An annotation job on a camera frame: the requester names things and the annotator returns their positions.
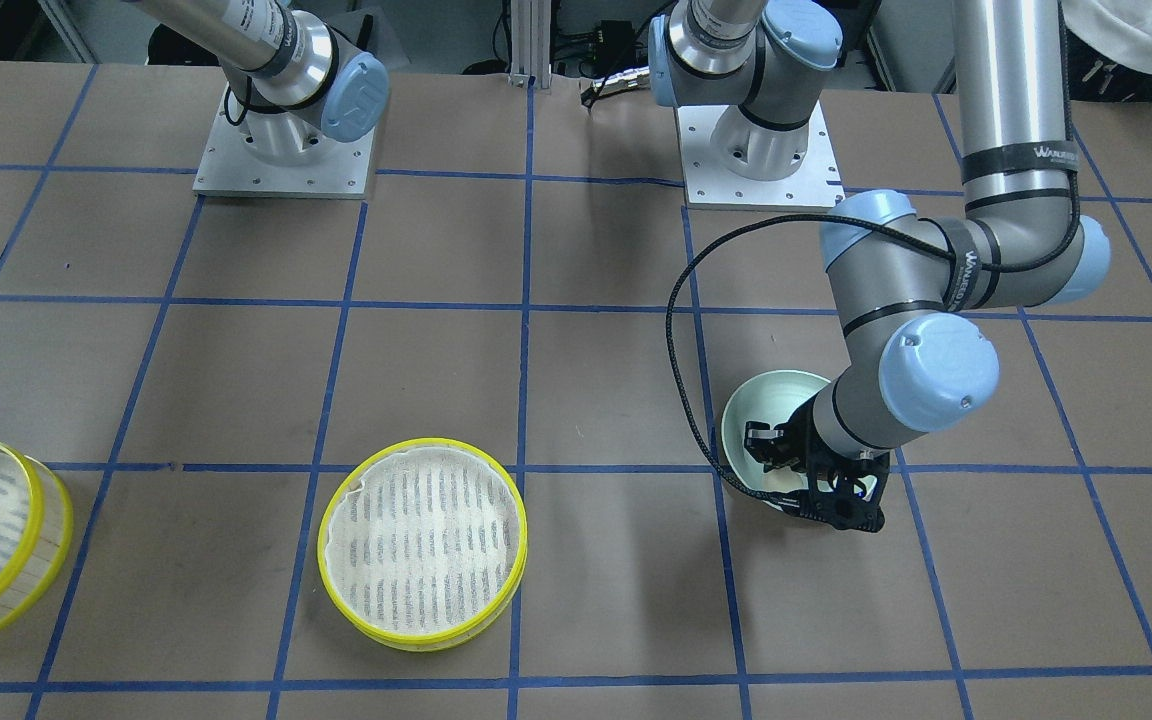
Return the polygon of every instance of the white mounting plate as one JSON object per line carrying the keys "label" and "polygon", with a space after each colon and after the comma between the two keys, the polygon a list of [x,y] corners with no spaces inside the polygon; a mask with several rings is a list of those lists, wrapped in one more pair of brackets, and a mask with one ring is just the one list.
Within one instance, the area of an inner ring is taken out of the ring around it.
{"label": "white mounting plate", "polygon": [[819,103],[809,120],[812,139],[801,167],[780,181],[755,181],[723,167],[719,149],[708,142],[723,109],[727,105],[695,105],[677,111],[682,177],[691,209],[820,210],[833,209],[844,198]]}
{"label": "white mounting plate", "polygon": [[242,132],[218,111],[198,161],[194,191],[211,197],[366,199],[374,139],[376,129],[355,142],[323,138],[311,164],[274,165],[247,150]]}

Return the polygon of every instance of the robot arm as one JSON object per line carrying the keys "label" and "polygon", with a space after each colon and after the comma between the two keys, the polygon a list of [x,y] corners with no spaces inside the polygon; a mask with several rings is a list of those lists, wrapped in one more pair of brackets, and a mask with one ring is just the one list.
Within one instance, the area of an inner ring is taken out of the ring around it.
{"label": "robot arm", "polygon": [[379,122],[384,65],[310,13],[276,0],[124,1],[214,53],[249,109],[288,111],[338,142]]}
{"label": "robot arm", "polygon": [[[653,86],[666,88],[654,88],[658,101],[740,101],[757,132],[791,132],[765,122],[776,122],[763,109],[771,92],[765,68],[776,66],[766,63],[759,83],[749,58],[778,37],[799,35],[791,20],[809,17],[811,3],[771,0],[755,26],[751,12],[763,5],[691,0],[668,24],[659,18]],[[812,24],[808,31],[823,35]],[[892,190],[856,195],[829,211],[911,236],[935,252],[854,225],[823,227],[824,265],[851,366],[785,423],[746,423],[745,450],[765,470],[788,467],[806,477],[803,491],[756,493],[763,500],[835,528],[877,532],[888,452],[950,427],[995,392],[993,346],[955,313],[1078,300],[1105,278],[1108,240],[1100,225],[1078,215],[1063,32],[1058,0],[956,0],[965,218],[918,218],[908,197]],[[814,104],[823,73],[814,76],[804,51],[787,41],[774,46],[778,63],[787,55],[804,65],[794,68],[797,76],[787,67],[783,82],[805,77]],[[736,90],[717,90],[728,83]],[[776,91],[782,99],[795,92]],[[801,114],[798,104],[782,106]]]}

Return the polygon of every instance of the light blue cap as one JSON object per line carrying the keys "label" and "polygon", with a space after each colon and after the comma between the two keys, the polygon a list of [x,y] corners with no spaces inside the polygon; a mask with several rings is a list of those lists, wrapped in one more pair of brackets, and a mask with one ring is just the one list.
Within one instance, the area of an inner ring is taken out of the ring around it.
{"label": "light blue cap", "polygon": [[673,77],[669,76],[668,15],[652,18],[652,33],[647,37],[647,68],[652,70],[652,97],[662,108],[677,108],[679,98],[673,93]]}
{"label": "light blue cap", "polygon": [[838,63],[842,28],[812,0],[771,0],[763,10],[763,24],[773,41],[803,63],[820,70]]}
{"label": "light blue cap", "polygon": [[1069,282],[1066,282],[1052,300],[1043,302],[1043,305],[1084,300],[1087,295],[1092,295],[1096,288],[1101,287],[1105,275],[1111,273],[1111,238],[1106,236],[1101,223],[1087,215],[1079,218],[1078,222],[1083,225],[1083,256],[1079,256],[1078,266],[1074,268]]}
{"label": "light blue cap", "polygon": [[986,404],[998,387],[998,354],[972,320],[923,314],[892,333],[878,387],[905,427],[931,433]]}
{"label": "light blue cap", "polygon": [[338,70],[323,105],[323,135],[354,142],[371,132],[385,112],[389,73],[371,53],[359,53]]}
{"label": "light blue cap", "polygon": [[[840,202],[829,210],[828,214],[886,225],[897,218],[912,215],[914,211],[909,197],[895,190],[870,190]],[[851,225],[820,225],[820,256],[824,258],[824,268],[828,270],[840,255],[867,234],[867,229],[856,228]]]}

